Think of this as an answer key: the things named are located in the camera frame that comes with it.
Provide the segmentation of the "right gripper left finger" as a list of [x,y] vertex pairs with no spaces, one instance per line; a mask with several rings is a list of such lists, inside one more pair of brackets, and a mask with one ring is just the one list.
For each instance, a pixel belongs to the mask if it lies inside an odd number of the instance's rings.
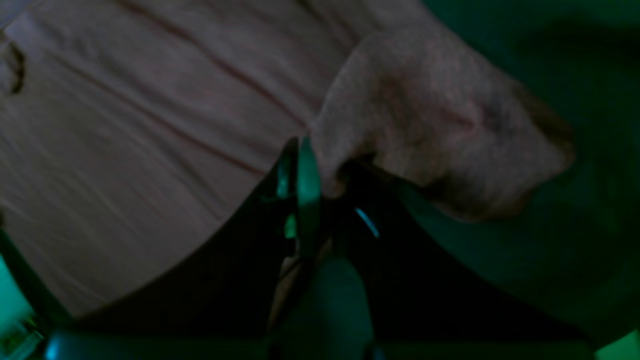
[[269,173],[206,243],[150,284],[78,321],[99,335],[258,337],[287,257],[315,257],[322,191],[310,140],[286,142]]

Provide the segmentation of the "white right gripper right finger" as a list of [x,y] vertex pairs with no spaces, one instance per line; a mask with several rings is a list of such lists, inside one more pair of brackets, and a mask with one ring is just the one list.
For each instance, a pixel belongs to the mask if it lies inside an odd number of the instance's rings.
[[384,342],[554,343],[588,337],[490,284],[440,246],[365,164],[346,166],[332,204],[333,249],[358,272]]

